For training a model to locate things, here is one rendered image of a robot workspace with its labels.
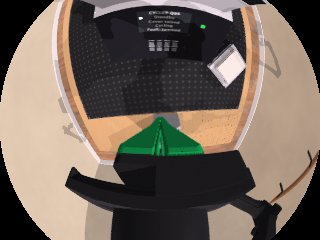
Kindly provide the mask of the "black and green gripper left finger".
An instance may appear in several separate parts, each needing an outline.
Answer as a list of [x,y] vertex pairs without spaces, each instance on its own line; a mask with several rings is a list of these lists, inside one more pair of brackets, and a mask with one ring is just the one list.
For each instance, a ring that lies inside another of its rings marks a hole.
[[[160,154],[160,117],[147,128],[143,129],[136,135],[119,145],[117,154],[152,154],[157,156]],[[158,140],[159,139],[159,140]],[[158,145],[157,145],[158,144]],[[116,154],[116,155],[117,155]]]

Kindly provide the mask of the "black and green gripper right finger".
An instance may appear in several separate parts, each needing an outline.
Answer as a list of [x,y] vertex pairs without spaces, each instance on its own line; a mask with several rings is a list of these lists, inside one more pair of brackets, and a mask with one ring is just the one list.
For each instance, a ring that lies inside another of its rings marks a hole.
[[161,156],[204,154],[200,143],[171,126],[160,117]]

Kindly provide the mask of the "white well plate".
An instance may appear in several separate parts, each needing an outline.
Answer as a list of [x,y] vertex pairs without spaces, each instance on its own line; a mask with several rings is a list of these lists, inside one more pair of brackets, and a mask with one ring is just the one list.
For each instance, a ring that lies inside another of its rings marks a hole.
[[233,49],[215,68],[226,83],[229,83],[244,67],[241,57]]

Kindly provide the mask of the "grey benchtop lab instrument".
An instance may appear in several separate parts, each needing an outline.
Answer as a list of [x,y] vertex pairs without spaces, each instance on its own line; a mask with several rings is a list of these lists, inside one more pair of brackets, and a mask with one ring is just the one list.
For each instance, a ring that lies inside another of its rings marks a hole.
[[[234,9],[267,0],[81,0],[112,62],[174,58],[212,63],[233,22]],[[97,7],[96,7],[97,6]]]

